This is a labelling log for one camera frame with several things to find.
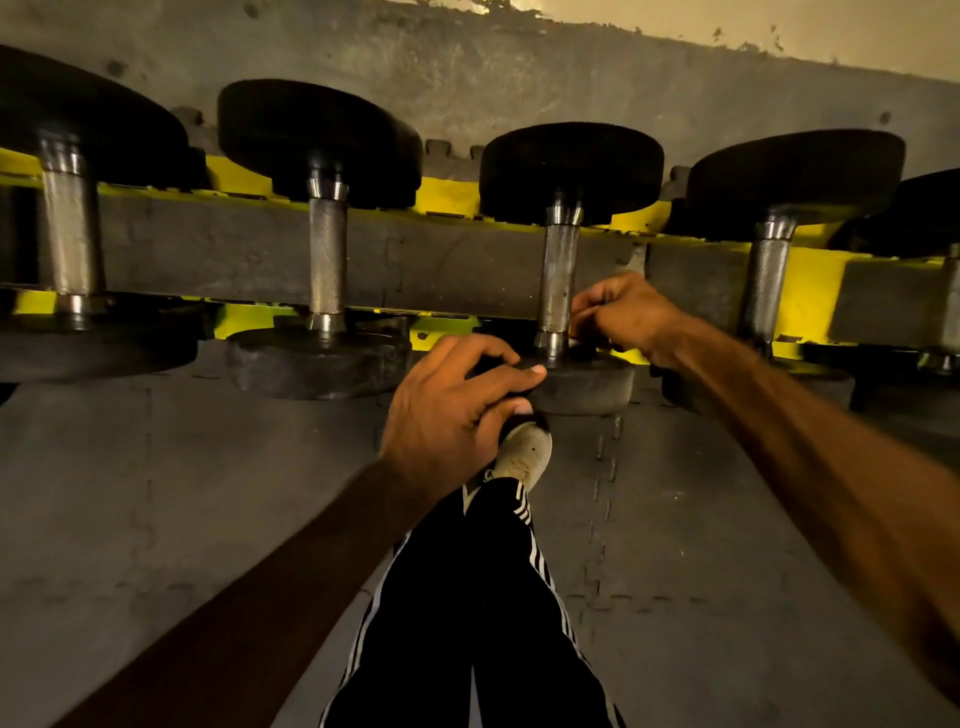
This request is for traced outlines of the person's left hand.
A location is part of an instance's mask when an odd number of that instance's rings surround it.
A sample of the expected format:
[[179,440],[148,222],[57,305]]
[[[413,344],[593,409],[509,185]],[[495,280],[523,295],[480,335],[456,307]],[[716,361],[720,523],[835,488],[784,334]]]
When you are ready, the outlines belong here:
[[378,461],[425,514],[494,460],[496,453],[477,452],[484,411],[526,399],[546,376],[544,365],[522,368],[486,357],[469,373],[429,373],[428,351],[393,395]]

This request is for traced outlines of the person's right hand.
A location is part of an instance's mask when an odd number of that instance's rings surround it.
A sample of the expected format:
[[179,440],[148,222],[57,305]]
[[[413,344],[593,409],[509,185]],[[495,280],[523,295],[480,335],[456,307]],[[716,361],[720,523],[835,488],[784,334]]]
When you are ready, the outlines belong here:
[[571,304],[569,335],[583,343],[608,341],[638,350],[660,368],[677,366],[682,340],[698,324],[660,294],[640,273],[624,271],[577,294]]

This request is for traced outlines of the person's left forearm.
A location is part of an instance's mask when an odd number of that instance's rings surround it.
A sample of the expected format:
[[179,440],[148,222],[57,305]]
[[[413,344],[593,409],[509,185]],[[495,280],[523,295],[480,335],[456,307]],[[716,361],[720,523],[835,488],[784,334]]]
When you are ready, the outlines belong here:
[[377,459],[51,728],[270,728],[388,549],[462,481]]

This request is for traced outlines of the person's right forearm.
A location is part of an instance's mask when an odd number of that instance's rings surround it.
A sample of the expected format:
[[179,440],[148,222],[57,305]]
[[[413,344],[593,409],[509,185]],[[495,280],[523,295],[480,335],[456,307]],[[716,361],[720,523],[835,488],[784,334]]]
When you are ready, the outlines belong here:
[[960,708],[960,477],[680,314],[651,357],[704,395],[803,537]]

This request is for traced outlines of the white sneaker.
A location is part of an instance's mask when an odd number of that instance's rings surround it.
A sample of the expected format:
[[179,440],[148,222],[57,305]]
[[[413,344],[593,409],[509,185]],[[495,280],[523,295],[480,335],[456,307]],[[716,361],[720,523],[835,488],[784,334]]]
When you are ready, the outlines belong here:
[[488,481],[516,481],[518,506],[514,509],[522,522],[530,526],[532,514],[529,493],[544,474],[553,449],[546,416],[539,412],[514,415],[503,425],[498,450],[488,467],[462,486],[462,511],[466,513],[481,487]]

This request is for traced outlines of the black trousers with white stripes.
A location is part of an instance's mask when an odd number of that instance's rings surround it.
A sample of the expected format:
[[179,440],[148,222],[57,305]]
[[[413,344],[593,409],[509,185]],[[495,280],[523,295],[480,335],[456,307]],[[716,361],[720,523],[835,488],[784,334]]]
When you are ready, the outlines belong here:
[[393,550],[318,728],[625,728],[514,478],[455,491]]

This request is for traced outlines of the yellow and grey dumbbell rack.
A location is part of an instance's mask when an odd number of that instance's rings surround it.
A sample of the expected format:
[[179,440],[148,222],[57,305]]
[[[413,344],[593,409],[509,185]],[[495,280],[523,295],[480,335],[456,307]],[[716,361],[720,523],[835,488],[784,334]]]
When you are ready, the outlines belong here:
[[[215,190],[100,188],[109,290],[231,302],[309,301],[307,206],[222,156],[206,160]],[[0,284],[52,288],[42,223],[41,164],[0,150]],[[544,232],[458,216],[474,212],[476,184],[426,177],[413,212],[353,210],[346,303],[353,309],[488,318],[536,318]],[[620,215],[620,229],[581,232],[574,288],[630,267],[681,309],[737,328],[749,245],[650,229],[658,202]],[[896,260],[796,247],[789,253],[774,330],[777,353],[800,343],[922,349],[942,315],[960,317],[960,270],[938,259]]]

